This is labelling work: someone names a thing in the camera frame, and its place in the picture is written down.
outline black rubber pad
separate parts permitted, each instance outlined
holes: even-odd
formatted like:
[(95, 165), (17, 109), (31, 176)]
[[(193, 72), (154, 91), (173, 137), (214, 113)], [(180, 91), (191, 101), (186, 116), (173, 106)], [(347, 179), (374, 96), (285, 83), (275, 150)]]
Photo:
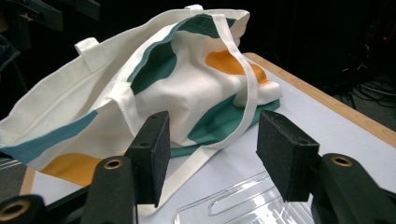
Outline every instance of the black rubber pad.
[(124, 156), (132, 161), (136, 203), (157, 207), (171, 156), (167, 111), (147, 118)]
[(309, 168), (320, 159), (318, 148), (319, 143), (285, 116), (261, 112), (256, 153), (284, 201), (308, 200)]

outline white strap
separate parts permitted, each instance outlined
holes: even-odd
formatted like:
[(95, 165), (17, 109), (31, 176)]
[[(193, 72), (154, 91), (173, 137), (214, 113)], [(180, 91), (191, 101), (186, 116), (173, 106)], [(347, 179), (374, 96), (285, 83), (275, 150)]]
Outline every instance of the white strap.
[(80, 54), (84, 59), (85, 64), (88, 65), (91, 73), (97, 71), (107, 63), (107, 59), (101, 45), (93, 37), (79, 41), (75, 45), (75, 48), (78, 54)]
[(201, 5), (198, 5), (198, 4), (187, 6), (187, 7), (184, 7), (184, 8), (189, 9), (191, 11), (203, 11), (204, 10), (204, 8)]
[(173, 173), (163, 184), (163, 193), (161, 195), (160, 203), (157, 208), (151, 204), (138, 205), (139, 214), (149, 216), (157, 209), (162, 207), (169, 198), (186, 183), (213, 155), (220, 149), (227, 147), (237, 138), (239, 138), (245, 130), (249, 127), (253, 120), (254, 113), (258, 102), (258, 83), (253, 69), (249, 65), (246, 58), (239, 51), (238, 47), (233, 41), (233, 36), (228, 27), (224, 15), (212, 15), (216, 28), (218, 30), (221, 40), (224, 42), (228, 51), (235, 57), (235, 59), (242, 65), (247, 78), (247, 104), (239, 126), (236, 130), (226, 137), (221, 142), (209, 146), (199, 147), (193, 152), (189, 158)]

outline canvas tote bag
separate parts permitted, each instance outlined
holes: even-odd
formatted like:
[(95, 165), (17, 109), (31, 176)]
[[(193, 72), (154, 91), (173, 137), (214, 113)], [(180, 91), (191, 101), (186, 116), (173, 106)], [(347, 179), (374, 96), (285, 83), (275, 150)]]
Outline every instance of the canvas tote bag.
[[(281, 90), (238, 49), (245, 10), (165, 11), (98, 43), (43, 78), (0, 121), (0, 151), (44, 174), (89, 185), (95, 165), (123, 155), (150, 115), (167, 110), (172, 156), (160, 207), (219, 149), (279, 107)], [(154, 206), (142, 206), (151, 214)]]

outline orange pattern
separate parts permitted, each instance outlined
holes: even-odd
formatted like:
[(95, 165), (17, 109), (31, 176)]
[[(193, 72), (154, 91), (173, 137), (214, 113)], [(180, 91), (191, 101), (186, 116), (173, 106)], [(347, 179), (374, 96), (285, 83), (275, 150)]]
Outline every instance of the orange pattern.
[(96, 165), (101, 160), (81, 153), (69, 153), (58, 156), (40, 172), (65, 180), (72, 179), (85, 187), (91, 184)]
[[(242, 65), (228, 50), (209, 53), (206, 57), (206, 64), (228, 75), (245, 75)], [(258, 65), (251, 63), (250, 66), (260, 84), (268, 81), (267, 75)]]

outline clear plastic tray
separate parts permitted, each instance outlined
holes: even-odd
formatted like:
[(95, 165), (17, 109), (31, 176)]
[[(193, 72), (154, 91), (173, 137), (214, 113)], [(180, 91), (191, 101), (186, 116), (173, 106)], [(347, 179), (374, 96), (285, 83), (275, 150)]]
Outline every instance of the clear plastic tray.
[(314, 223), (307, 203), (284, 203), (267, 172), (177, 209), (174, 224)]

